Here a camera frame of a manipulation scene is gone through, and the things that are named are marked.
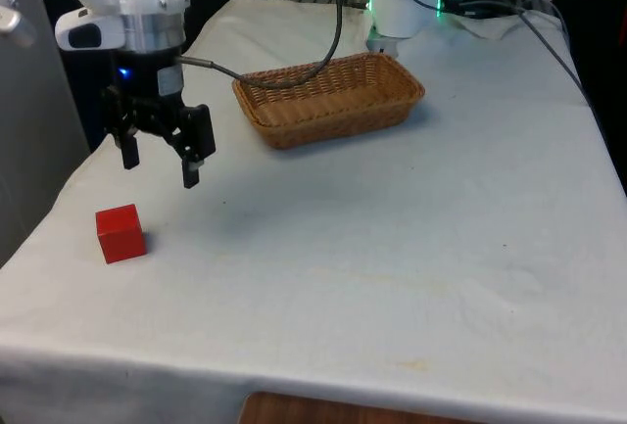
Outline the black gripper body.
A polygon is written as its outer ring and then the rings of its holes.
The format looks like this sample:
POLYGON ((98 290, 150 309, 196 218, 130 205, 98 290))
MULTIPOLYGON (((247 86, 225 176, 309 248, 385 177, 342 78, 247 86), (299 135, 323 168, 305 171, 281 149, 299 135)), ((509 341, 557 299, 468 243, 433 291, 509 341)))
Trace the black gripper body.
POLYGON ((114 86, 123 109, 136 103, 182 109, 184 86, 181 50, 166 50, 140 54, 117 51, 114 59, 114 86))

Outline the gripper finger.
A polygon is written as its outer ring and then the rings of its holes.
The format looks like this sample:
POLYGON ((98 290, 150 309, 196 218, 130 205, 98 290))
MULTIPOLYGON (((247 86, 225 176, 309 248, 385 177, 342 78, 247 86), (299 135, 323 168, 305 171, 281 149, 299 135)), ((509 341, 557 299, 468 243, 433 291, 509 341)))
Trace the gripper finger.
POLYGON ((121 151, 122 164, 131 170, 140 164, 135 134, 138 131, 132 103, 115 86, 110 85, 102 92, 105 130, 114 138, 121 151))
POLYGON ((191 189, 200 182, 200 167, 217 150, 210 110, 206 105, 180 107, 175 127, 164 138, 181 158, 183 186, 191 189))

